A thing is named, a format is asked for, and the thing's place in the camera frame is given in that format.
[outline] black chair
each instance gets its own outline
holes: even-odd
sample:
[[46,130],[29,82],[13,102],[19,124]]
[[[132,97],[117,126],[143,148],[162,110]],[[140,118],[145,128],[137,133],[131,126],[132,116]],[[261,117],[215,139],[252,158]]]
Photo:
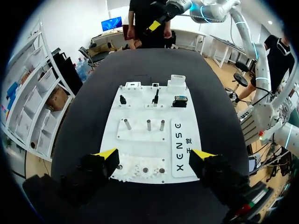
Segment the black chair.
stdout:
[[84,55],[84,57],[88,58],[87,63],[91,67],[96,67],[103,59],[105,59],[105,57],[109,55],[109,51],[108,51],[108,52],[98,53],[91,57],[88,51],[84,47],[79,48],[79,51],[81,54]]
[[238,69],[240,69],[242,72],[248,72],[249,68],[247,67],[246,64],[242,63],[242,62],[236,62],[235,66],[237,68],[236,73],[234,74],[234,81],[233,82],[237,82],[237,86],[232,90],[230,88],[225,88],[226,92],[228,93],[229,97],[231,98],[232,101],[234,101],[237,98],[237,94],[236,91],[239,88],[239,86],[244,86],[247,87],[248,86],[248,82],[247,80],[238,72]]

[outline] white desk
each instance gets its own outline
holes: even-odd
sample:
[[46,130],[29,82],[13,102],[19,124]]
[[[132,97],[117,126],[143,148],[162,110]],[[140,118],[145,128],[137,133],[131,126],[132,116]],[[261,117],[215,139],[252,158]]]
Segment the white desk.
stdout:
[[[204,49],[204,46],[205,46],[206,34],[200,33],[200,32],[194,32],[194,31],[187,31],[187,30],[183,30],[183,29],[175,29],[175,28],[172,28],[171,30],[175,31],[177,33],[184,32],[184,33],[195,35],[195,38],[196,38],[196,40],[195,40],[196,41],[195,42],[195,46],[191,46],[191,47],[194,48],[195,51],[197,51],[197,46],[198,46],[199,38],[202,36],[203,39],[202,39],[202,45],[201,45],[201,48],[200,48],[200,54],[202,55],[202,52],[203,52],[203,49]],[[97,42],[99,40],[103,40],[103,39],[105,39],[106,42],[107,42],[107,38],[110,38],[110,37],[116,36],[116,35],[123,35],[123,31],[102,34],[101,36],[93,37],[91,40],[92,40],[92,43],[95,43],[95,42]]]
[[[223,66],[223,63],[224,63],[224,61],[225,61],[225,58],[226,58],[226,56],[227,56],[227,54],[228,54],[228,50],[229,50],[229,49],[231,49],[231,51],[235,50],[235,51],[238,52],[239,55],[238,55],[238,57],[237,57],[237,61],[238,61],[238,59],[239,59],[240,54],[246,56],[246,53],[245,53],[244,50],[239,49],[238,47],[233,46],[233,45],[229,44],[227,41],[222,40],[222,39],[220,39],[220,38],[218,38],[218,37],[215,37],[215,36],[211,36],[211,37],[213,37],[214,40],[216,40],[216,44],[213,45],[212,59],[216,62],[216,64],[217,64],[220,68],[222,68],[222,66]],[[220,44],[225,45],[225,51],[224,51],[224,56],[223,56],[223,58],[222,58],[221,61],[219,62],[219,61],[216,59],[216,51],[217,51],[217,48],[218,48],[218,46],[219,46]],[[250,59],[250,58],[249,58],[248,61],[247,61],[247,64],[246,64],[247,67],[250,67],[250,64],[251,64],[252,62],[253,62],[253,59]]]

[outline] water bottle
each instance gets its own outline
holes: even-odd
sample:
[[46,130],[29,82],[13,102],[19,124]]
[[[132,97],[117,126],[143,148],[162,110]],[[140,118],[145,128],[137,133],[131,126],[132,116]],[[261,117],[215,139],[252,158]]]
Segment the water bottle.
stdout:
[[76,66],[76,71],[79,75],[79,78],[81,79],[82,82],[85,82],[85,80],[87,79],[87,76],[85,74],[85,70],[84,70],[84,67],[83,67],[83,62],[81,60],[81,58],[79,58],[79,62]]
[[87,76],[87,78],[90,77],[91,75],[91,72],[92,72],[92,68],[88,65],[88,58],[86,58],[84,61],[83,61],[83,68],[85,70],[85,74]]

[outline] handle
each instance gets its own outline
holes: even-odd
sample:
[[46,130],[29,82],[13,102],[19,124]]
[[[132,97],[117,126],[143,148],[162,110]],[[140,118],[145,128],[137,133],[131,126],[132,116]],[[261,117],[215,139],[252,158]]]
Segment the handle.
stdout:
[[42,48],[39,48],[39,49],[37,49],[37,50],[36,50],[36,51],[34,51],[32,54],[33,54],[33,55],[36,55],[38,52],[40,52],[40,51],[41,51],[41,49],[42,49]]
[[48,71],[47,74],[45,75],[45,78],[44,78],[44,79],[48,79],[48,78],[50,77],[50,70],[51,70],[51,69],[49,69],[49,71]]
[[31,91],[31,92],[29,93],[29,95],[28,95],[28,100],[30,100],[32,96],[33,96],[33,91]]
[[17,121],[17,124],[18,124],[18,125],[20,125],[20,122],[21,122],[22,118],[23,118],[23,114],[21,114],[19,120]]
[[50,115],[48,117],[45,118],[44,120],[44,124],[47,125],[48,121],[49,121]]
[[43,145],[43,139],[41,138],[38,142],[38,146],[41,147]]

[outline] computer monitor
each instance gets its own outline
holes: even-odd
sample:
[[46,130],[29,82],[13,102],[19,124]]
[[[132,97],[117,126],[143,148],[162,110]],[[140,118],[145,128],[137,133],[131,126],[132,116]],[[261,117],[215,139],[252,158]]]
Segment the computer monitor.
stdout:
[[102,22],[103,31],[119,28],[122,26],[121,17],[112,18]]

